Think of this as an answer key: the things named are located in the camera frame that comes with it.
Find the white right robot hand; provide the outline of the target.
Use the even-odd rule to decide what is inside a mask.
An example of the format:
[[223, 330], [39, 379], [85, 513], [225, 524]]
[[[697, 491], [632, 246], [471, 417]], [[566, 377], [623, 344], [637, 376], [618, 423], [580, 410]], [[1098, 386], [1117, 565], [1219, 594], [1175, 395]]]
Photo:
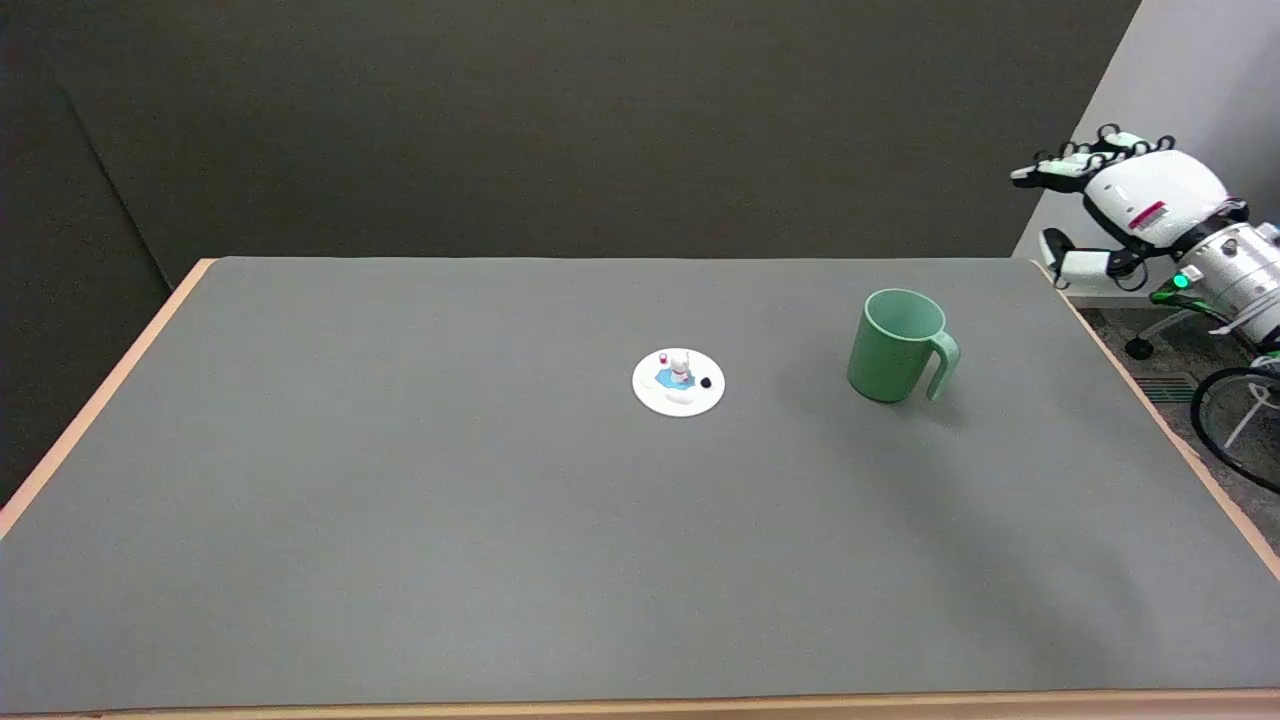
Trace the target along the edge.
[[1147, 140], [1114, 123], [1101, 126], [1089, 142], [1036, 152], [1009, 179], [1018, 188], [1080, 195], [1087, 214], [1119, 245], [1083, 249], [1064, 231], [1043, 228], [1042, 263], [1057, 290], [1107, 282], [1121, 287], [1134, 273], [1147, 275], [1152, 258], [1178, 260], [1251, 214], [1244, 199], [1176, 147], [1174, 136]]

